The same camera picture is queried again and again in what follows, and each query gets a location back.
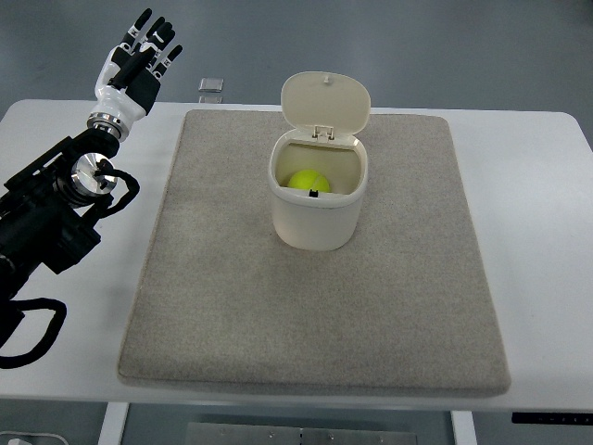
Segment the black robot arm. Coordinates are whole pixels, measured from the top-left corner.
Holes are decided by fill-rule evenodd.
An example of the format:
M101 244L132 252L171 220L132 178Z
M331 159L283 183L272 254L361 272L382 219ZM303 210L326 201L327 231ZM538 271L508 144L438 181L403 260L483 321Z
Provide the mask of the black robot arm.
M66 137L5 184L1 198L1 299L13 299L45 265L62 273L101 240L95 225L125 209L140 185L111 160L129 131L95 112L88 128Z

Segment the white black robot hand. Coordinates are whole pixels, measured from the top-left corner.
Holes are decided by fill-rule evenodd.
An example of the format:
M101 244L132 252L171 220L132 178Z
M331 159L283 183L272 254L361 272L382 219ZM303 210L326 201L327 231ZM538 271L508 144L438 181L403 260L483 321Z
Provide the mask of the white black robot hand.
M175 30L170 22L151 16L150 8L143 11L110 50L95 83L90 127L103 122L126 134L156 103L162 78L183 47L172 44Z

